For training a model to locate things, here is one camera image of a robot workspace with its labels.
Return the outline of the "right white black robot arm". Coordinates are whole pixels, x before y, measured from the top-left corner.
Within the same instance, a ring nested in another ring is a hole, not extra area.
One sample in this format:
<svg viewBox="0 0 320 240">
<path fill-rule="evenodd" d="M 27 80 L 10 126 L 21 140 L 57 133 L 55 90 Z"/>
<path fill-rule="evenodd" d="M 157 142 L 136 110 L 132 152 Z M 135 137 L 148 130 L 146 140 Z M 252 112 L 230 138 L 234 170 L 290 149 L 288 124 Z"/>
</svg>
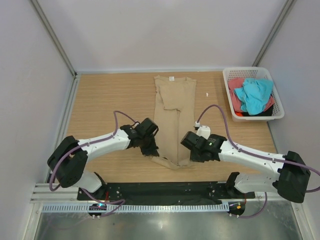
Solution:
<svg viewBox="0 0 320 240">
<path fill-rule="evenodd" d="M 231 189 L 249 192 L 278 193 L 282 198 L 303 203 L 311 172 L 301 156 L 293 151 L 281 155 L 255 150 L 210 134 L 208 138 L 187 132 L 180 142 L 190 150 L 192 162 L 229 162 L 259 171 L 259 174 L 233 172 L 228 178 Z"/>
</svg>

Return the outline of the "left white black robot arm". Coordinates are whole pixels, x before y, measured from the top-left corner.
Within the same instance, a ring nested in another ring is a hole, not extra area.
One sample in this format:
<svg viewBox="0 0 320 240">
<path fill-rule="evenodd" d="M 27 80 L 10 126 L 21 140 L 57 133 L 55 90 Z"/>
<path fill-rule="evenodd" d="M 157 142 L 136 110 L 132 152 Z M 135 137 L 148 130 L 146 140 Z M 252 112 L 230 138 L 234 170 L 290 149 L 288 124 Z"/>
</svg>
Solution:
<svg viewBox="0 0 320 240">
<path fill-rule="evenodd" d="M 67 136 L 47 160 L 52 171 L 50 181 L 57 179 L 62 188 L 77 187 L 79 200 L 103 199 L 107 183 L 96 172 L 85 170 L 88 162 L 103 155 L 130 148 L 140 148 L 143 156 L 159 156 L 155 136 L 159 127 L 150 119 L 117 126 L 114 132 L 88 139 Z"/>
</svg>

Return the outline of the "beige t shirt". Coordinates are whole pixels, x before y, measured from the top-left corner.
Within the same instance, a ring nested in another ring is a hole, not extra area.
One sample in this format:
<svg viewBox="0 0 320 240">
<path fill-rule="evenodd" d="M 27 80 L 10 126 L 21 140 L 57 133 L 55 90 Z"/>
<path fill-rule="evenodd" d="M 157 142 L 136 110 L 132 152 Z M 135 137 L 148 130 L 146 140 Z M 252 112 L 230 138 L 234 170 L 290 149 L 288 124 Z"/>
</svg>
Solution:
<svg viewBox="0 0 320 240">
<path fill-rule="evenodd" d="M 159 131 L 155 136 L 159 156 L 151 160 L 176 170 L 191 165 L 190 151 L 182 146 L 185 134 L 195 124 L 197 81 L 189 77 L 155 76 L 155 108 L 153 120 Z"/>
</svg>

